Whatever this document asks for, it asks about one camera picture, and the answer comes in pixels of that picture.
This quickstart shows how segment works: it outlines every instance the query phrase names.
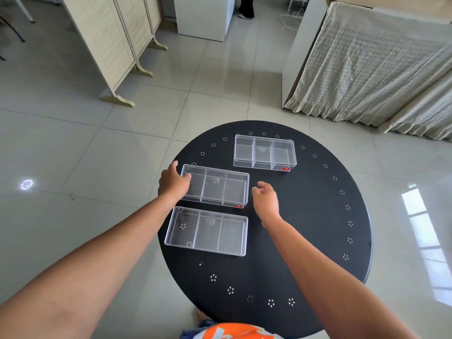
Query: forearm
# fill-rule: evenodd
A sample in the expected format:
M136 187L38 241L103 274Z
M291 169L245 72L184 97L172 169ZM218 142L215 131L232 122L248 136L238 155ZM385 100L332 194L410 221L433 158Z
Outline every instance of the forearm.
M266 222L284 261L332 339L417 338L364 284L281 218Z
M175 205L159 197L46 269L0 308L0 337L89 337Z

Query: black tabletop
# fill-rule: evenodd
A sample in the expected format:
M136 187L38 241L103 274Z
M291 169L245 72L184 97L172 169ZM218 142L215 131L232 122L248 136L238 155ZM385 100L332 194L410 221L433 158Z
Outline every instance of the black tabletop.
M290 172L233 166L236 134L292 139L297 165ZM247 216L246 256L165 245L170 216L159 231L163 256L174 279L189 300L213 320L257 325L284 338L300 338L323 329L253 209L251 188L258 181L272 184L284 220L365 282L372 252L366 206L347 169L311 137L272 122L237 121L202 133L175 159L179 173L183 164L196 164L250 174L248 204L243 209L190 201L177 204Z

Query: plastic box compartment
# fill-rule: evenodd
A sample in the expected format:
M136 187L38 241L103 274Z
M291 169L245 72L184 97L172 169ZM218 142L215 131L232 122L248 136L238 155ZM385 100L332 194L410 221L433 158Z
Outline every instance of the plastic box compartment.
M234 166L290 171L295 165L297 157L291 140L235 136Z
M243 208L248 203L250 174L184 164L181 176L191 174L183 200Z
M213 211L174 207L165 244L245 256L248 218Z

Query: chair leg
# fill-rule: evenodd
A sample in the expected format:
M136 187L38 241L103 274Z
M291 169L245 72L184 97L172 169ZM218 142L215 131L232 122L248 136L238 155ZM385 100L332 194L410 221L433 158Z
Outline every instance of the chair leg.
M21 41L22 43L25 43L25 40L20 36L19 32L17 32L16 29L15 29L14 27L12 27L11 24L10 24L9 22L7 22L7 21L6 21L4 18L2 18L1 16L0 16L0 19L1 19L5 24L7 24L9 27L11 27L11 29L14 31L15 34L17 34L17 36L19 37L19 39L20 39L20 41Z
M31 17L31 14L28 12L28 10L25 8L24 4L22 3L22 1L20 0L14 0L17 5L20 7L20 9L24 12L25 16L27 17L27 19L31 22L34 23L33 18Z

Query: black pants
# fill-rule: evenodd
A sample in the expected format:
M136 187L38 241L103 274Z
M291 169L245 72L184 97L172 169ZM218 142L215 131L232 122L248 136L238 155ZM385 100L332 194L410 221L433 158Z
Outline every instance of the black pants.
M253 0L242 0L239 7L240 13L245 17L254 17Z

